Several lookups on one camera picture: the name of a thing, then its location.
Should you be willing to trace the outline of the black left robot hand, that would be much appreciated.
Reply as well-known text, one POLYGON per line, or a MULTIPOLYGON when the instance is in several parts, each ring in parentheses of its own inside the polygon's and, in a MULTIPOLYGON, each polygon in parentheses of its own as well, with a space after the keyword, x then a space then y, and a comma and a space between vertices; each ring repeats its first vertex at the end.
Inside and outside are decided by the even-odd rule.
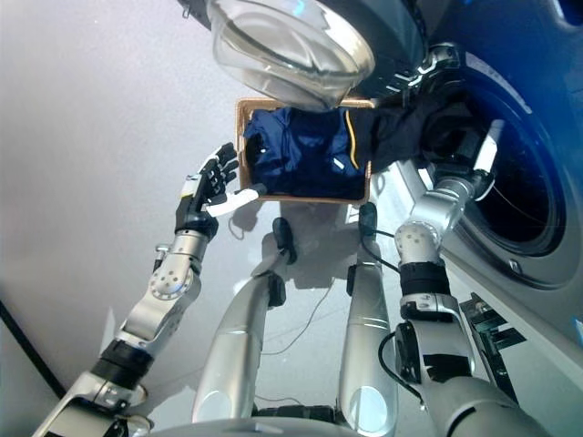
POLYGON ((217 217, 230 214, 267 193, 258 183, 229 192, 227 186, 237 177, 239 161, 229 142, 213 151, 198 172, 187 175, 175 212, 176 234, 195 231, 213 239, 218 231, 217 217))

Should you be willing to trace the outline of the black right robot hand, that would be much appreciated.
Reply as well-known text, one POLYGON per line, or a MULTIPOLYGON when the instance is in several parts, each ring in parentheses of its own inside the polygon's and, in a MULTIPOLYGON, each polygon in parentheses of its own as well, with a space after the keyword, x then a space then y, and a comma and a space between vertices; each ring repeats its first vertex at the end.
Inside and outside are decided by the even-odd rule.
POLYGON ((472 199, 486 197, 496 181, 494 164, 506 122, 494 119, 485 128, 471 117, 445 117, 424 134, 437 181, 462 178, 473 187, 472 199))

